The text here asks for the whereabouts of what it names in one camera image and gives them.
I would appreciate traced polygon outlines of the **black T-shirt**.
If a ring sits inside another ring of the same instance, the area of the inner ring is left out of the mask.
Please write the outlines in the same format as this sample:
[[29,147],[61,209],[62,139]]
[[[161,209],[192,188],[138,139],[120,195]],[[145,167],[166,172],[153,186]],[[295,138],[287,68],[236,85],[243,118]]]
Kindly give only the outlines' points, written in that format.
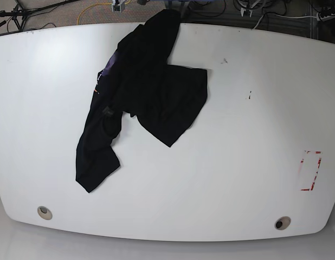
[[87,192],[120,167],[112,141],[121,132],[124,113],[172,146],[203,108],[207,71],[168,64],[180,24],[178,11],[160,11],[126,35],[98,73],[76,148],[75,180]]

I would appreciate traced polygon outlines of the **red tape rectangle marking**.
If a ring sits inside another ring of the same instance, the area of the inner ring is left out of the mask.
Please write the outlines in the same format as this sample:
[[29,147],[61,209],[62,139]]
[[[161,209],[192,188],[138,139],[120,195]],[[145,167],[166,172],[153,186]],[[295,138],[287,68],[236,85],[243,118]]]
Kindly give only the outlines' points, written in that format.
[[320,151],[304,151],[298,172],[298,190],[312,191],[318,176],[321,164]]

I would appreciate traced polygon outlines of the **black tripod stand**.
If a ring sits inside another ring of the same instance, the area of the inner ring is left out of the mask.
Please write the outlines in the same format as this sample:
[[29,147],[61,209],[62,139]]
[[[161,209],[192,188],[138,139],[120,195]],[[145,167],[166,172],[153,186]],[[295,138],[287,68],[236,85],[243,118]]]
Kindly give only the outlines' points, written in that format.
[[77,2],[77,0],[61,1],[40,8],[25,8],[20,1],[15,1],[16,6],[13,8],[12,11],[6,12],[5,10],[0,10],[0,18],[7,18],[4,21],[0,22],[0,27],[7,25],[7,33],[9,33],[8,25],[11,21],[13,21],[17,28],[17,32],[20,33],[23,31],[29,18],[32,18],[33,16],[47,14],[60,6],[74,2]]

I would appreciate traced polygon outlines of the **white power strip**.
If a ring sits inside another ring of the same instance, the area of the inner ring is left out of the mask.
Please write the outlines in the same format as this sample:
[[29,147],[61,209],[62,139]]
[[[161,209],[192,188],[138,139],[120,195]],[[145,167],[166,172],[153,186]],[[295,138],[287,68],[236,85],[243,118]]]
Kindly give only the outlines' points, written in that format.
[[317,14],[318,21],[328,21],[335,18],[335,6],[321,9]]

